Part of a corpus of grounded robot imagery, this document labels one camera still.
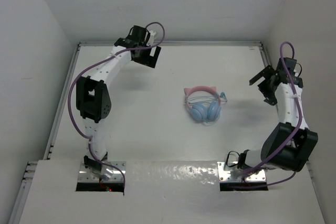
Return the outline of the pink blue cat-ear headphones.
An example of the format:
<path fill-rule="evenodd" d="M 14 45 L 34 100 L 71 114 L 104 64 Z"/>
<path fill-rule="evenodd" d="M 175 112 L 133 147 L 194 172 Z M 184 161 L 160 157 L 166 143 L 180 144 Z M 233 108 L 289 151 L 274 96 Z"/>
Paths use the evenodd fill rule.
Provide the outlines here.
<path fill-rule="evenodd" d="M 197 92 L 206 92 L 213 97 L 213 100 L 210 102 L 208 107 L 204 105 L 204 103 L 206 103 L 205 101 L 193 104 L 190 103 L 190 96 Z M 198 123 L 212 123 L 219 119 L 222 109 L 222 96 L 217 92 L 216 87 L 195 86 L 193 88 L 184 88 L 184 94 L 187 111 L 194 121 Z"/>

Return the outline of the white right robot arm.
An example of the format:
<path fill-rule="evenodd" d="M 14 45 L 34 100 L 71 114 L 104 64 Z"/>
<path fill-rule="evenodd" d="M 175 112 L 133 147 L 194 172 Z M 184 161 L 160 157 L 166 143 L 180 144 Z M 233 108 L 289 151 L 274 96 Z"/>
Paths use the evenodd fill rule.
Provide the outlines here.
<path fill-rule="evenodd" d="M 240 153 L 232 168 L 234 176 L 247 177 L 259 171 L 259 163 L 262 169 L 299 172 L 309 159 L 318 135 L 309 130 L 303 116 L 303 80 L 295 75 L 296 64 L 295 59 L 285 57 L 279 59 L 276 68 L 267 66 L 250 79 L 249 84 L 253 85 L 263 78 L 258 89 L 266 103 L 277 107 L 279 122 L 260 150 Z"/>

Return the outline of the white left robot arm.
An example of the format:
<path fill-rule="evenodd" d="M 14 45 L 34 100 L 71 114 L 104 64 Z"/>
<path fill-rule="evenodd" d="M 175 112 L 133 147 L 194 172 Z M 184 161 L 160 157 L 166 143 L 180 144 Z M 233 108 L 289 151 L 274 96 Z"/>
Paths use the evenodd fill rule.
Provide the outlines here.
<path fill-rule="evenodd" d="M 92 74 L 81 75 L 76 80 L 76 108 L 83 119 L 84 135 L 88 137 L 84 164 L 95 172 L 102 173 L 108 167 L 106 142 L 98 131 L 112 109 L 111 84 L 132 61 L 155 67 L 161 51 L 155 38 L 156 32 L 148 27 L 133 26 L 126 37 L 114 43 L 109 56 L 94 66 Z"/>

